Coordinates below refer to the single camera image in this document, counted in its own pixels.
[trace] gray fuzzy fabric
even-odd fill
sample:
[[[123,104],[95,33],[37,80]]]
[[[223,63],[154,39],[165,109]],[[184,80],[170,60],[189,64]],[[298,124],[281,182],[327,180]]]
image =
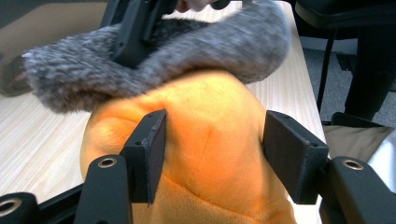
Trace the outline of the gray fuzzy fabric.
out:
[[[291,41],[282,10],[261,0],[217,23],[164,21],[159,49],[133,70],[109,59],[119,27],[27,51],[26,75],[39,100],[55,112],[91,111],[110,98],[136,96],[200,68],[255,82],[282,64]]]

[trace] orange plush toy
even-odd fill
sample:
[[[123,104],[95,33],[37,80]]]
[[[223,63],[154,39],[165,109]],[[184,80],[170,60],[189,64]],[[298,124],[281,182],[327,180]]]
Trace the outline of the orange plush toy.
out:
[[[201,70],[147,94],[98,106],[88,122],[81,171],[119,154],[137,123],[166,109],[163,174],[153,205],[134,223],[294,223],[287,192],[262,154],[265,108],[234,76]]]

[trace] stuffed animal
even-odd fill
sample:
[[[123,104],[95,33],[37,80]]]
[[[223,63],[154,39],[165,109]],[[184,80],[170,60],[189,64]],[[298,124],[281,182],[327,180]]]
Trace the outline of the stuffed animal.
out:
[[[147,113],[167,111],[163,174],[134,223],[293,223],[288,194],[262,154],[265,108],[244,84],[286,58],[290,27],[273,1],[224,21],[168,20],[136,69],[109,60],[118,25],[24,54],[26,76],[55,112],[92,111],[81,172],[118,154]]]

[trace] wooden table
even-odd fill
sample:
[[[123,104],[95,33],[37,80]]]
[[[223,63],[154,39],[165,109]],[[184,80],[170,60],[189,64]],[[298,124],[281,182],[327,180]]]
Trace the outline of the wooden table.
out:
[[[232,2],[222,11],[207,7],[200,13],[176,16],[217,21],[240,8],[240,4]],[[248,87],[267,109],[294,117],[324,141],[291,7],[285,2],[279,4],[293,31],[290,55],[270,77]],[[89,115],[54,114],[31,93],[14,98],[0,96],[0,195],[29,191],[41,203],[82,183],[79,148]],[[320,222],[314,205],[295,205],[295,216],[299,223]]]

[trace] black chair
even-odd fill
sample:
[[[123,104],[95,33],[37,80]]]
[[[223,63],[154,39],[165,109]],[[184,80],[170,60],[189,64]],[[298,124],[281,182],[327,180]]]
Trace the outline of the black chair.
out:
[[[319,111],[337,30],[359,29],[357,64],[345,112],[373,119],[396,78],[396,1],[297,0],[295,11],[313,27],[330,31],[318,93]]]

